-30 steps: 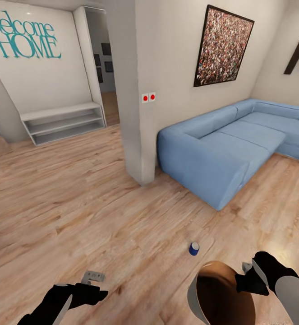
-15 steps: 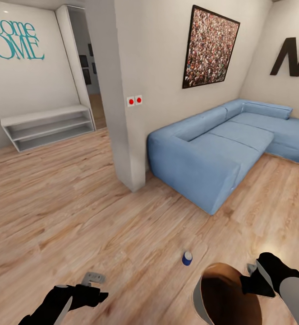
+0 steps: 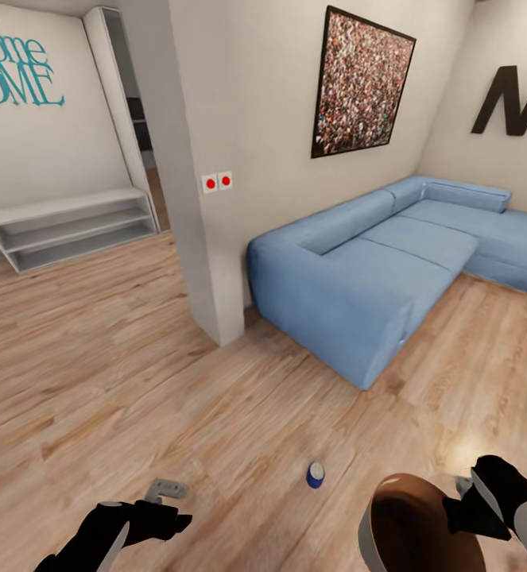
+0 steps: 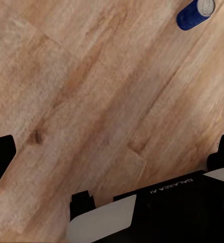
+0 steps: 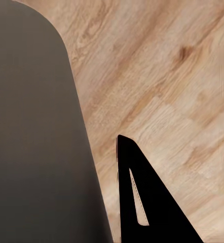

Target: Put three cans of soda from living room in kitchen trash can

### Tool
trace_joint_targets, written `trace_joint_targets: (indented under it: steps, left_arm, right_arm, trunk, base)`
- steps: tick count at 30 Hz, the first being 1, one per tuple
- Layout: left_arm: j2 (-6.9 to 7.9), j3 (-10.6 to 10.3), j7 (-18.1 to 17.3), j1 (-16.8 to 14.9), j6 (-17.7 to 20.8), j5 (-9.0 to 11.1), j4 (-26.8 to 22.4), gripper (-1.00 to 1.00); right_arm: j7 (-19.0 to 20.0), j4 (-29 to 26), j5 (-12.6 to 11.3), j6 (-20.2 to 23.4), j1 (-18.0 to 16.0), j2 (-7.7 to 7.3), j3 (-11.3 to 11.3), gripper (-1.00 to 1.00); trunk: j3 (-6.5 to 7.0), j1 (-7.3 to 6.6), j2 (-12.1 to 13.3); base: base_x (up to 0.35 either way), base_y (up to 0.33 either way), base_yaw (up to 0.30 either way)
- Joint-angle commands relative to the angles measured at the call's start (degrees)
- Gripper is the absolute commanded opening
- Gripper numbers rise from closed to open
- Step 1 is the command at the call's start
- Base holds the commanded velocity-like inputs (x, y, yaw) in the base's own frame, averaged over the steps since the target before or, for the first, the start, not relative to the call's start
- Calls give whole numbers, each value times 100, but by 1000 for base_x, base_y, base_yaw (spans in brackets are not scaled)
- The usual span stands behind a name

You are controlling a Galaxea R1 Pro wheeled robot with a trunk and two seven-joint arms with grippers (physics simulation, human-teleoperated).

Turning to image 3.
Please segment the trash can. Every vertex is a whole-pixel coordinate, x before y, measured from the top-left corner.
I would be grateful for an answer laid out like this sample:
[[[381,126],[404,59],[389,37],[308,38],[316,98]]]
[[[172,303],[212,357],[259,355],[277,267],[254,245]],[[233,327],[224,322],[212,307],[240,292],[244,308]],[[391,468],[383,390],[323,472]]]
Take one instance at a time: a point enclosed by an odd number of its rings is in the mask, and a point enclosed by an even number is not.
[[[370,572],[486,572],[475,533],[450,533],[443,501],[449,496],[423,477],[382,479],[358,528]]]

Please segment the can of soda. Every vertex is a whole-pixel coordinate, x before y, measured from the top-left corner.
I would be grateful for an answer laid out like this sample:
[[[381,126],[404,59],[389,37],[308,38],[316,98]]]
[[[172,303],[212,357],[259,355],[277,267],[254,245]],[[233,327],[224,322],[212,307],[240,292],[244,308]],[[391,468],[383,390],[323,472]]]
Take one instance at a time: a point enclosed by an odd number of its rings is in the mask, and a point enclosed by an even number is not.
[[[308,467],[307,472],[307,483],[313,489],[318,489],[321,484],[323,483],[324,476],[326,473],[324,472],[324,466],[319,462],[313,462]]]

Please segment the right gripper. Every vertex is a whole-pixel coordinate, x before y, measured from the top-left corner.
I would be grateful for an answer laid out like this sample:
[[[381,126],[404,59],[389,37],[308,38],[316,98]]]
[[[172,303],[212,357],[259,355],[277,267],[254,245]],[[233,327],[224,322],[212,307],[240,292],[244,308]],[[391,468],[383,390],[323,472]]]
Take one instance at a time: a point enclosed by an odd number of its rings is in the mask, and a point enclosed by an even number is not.
[[[443,504],[448,515],[448,529],[452,534],[462,530],[476,535],[504,539],[504,541],[509,541],[512,538],[509,529],[502,520],[495,522],[487,519],[475,509],[469,500],[469,492],[466,492],[461,500],[453,500],[450,497],[444,498]]]

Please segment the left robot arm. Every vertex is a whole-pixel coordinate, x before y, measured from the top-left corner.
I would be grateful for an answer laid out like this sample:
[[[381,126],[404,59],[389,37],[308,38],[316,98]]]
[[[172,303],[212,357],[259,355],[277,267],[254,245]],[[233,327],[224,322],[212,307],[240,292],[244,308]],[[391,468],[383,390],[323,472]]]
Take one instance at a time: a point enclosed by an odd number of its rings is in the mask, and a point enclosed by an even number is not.
[[[34,572],[108,572],[119,551],[130,544],[157,538],[167,541],[181,533],[192,515],[162,504],[159,496],[185,501],[188,487],[155,478],[144,500],[135,505],[104,501],[89,512],[76,536],[59,552],[50,554]]]

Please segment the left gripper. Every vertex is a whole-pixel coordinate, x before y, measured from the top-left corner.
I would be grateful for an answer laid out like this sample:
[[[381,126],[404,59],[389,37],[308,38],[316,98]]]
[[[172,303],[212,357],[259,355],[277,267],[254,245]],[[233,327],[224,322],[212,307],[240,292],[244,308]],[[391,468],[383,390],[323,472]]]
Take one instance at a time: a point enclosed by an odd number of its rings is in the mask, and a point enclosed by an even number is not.
[[[181,533],[192,522],[192,515],[177,515],[178,508],[168,505],[138,500],[135,501],[135,506],[140,506],[145,512],[145,527],[135,543],[151,538],[167,541],[174,537],[176,532]]]

